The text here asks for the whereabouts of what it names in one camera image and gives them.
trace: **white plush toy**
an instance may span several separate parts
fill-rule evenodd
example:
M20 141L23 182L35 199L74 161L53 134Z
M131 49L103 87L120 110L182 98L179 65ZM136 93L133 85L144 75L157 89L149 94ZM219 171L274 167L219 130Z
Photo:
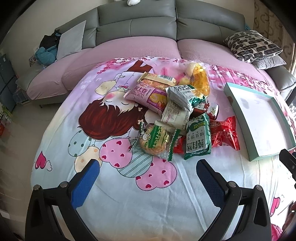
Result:
M128 0L128 6L133 6L133 5L136 5L140 2L141 0Z

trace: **sofa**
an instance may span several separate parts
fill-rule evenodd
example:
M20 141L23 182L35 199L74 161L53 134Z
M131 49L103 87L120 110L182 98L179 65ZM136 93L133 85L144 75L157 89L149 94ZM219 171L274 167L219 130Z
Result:
M245 30L240 13L197 0L144 0L100 5L57 27L66 32L86 20L82 51L47 68L35 63L17 84L37 104L61 103L80 79L98 63L126 57L198 60L227 67L258 80L273 81L287 99L296 79L284 66L257 70L239 61L223 40Z

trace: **sofa backrest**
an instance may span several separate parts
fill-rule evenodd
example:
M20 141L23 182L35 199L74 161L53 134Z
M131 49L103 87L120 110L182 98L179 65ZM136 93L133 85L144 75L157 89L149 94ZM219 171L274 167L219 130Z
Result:
M127 0L100 5L56 28L61 33L86 20L82 49L134 36L158 36L174 40L223 40L245 29L240 13L197 0Z

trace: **blue gripper pad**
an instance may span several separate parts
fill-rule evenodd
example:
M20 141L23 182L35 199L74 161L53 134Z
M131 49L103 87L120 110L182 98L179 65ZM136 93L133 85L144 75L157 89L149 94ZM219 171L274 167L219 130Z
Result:
M71 194L71 204L74 209L81 207L89 194L96 178L100 173L100 164L96 160L86 171L84 176L80 179L77 186L73 189Z
M216 207L222 208L225 204L225 191L212 176L208 167L206 167L201 161L198 161L196 164L196 174L210 196L213 204Z

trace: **open box lid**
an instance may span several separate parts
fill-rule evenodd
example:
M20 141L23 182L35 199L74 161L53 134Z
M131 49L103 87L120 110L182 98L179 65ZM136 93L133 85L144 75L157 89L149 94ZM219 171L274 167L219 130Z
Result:
M242 129L250 161L296 147L291 128L272 96L233 83L226 83L224 92Z

